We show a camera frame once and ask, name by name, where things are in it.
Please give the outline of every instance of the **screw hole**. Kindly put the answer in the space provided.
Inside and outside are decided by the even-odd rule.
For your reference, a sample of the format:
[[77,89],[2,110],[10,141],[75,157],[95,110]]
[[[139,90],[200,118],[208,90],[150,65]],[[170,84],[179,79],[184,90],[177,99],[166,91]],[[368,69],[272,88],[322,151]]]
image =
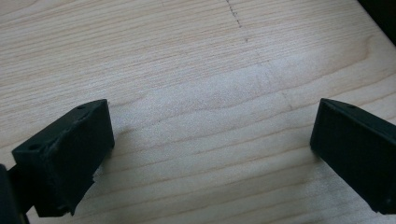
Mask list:
[[36,150],[36,149],[39,149],[39,148],[41,148],[40,144],[33,144],[33,145],[29,146],[29,150]]

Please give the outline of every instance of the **light wooden table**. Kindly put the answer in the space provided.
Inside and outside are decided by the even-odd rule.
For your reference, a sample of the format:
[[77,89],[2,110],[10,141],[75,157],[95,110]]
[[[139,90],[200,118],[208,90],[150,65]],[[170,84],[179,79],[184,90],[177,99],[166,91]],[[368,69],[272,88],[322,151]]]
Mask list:
[[0,163],[107,98],[76,214],[32,223],[394,223],[309,147],[321,97],[396,123],[396,48],[355,0],[0,0]]

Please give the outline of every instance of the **dark crack line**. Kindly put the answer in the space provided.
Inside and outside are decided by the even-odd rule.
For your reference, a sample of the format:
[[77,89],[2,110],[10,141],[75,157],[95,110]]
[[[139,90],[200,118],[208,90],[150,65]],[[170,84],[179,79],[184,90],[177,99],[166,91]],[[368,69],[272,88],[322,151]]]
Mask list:
[[225,0],[228,4],[228,7],[230,8],[231,14],[233,14],[233,17],[235,18],[236,22],[238,23],[239,28],[242,28],[241,22],[238,19],[238,13],[233,10],[233,6],[230,3],[230,0]]

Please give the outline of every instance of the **black plastic block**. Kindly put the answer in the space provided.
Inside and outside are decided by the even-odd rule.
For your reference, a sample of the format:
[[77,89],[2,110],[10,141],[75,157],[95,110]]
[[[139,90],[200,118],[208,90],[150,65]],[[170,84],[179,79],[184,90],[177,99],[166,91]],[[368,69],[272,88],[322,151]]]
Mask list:
[[396,1],[358,0],[388,38],[396,45]]
[[72,109],[12,154],[19,175],[31,185],[38,215],[59,217],[74,214],[93,184],[93,173],[113,147],[107,100],[99,100]]
[[25,214],[17,204],[6,167],[2,164],[0,164],[0,222],[28,223]]
[[396,126],[354,105],[322,99],[311,147],[374,211],[396,213]]

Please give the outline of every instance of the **black plastic part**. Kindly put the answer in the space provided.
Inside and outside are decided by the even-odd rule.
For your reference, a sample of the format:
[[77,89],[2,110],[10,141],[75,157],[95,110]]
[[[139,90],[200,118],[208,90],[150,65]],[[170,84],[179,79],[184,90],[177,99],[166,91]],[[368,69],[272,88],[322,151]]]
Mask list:
[[15,198],[6,167],[0,164],[0,223],[29,223]]
[[114,147],[107,100],[80,105],[12,151],[18,201],[40,217],[72,215],[93,184],[92,175]]
[[396,45],[396,1],[359,0],[388,38]]
[[396,126],[354,105],[321,99],[312,149],[370,206],[396,213]]

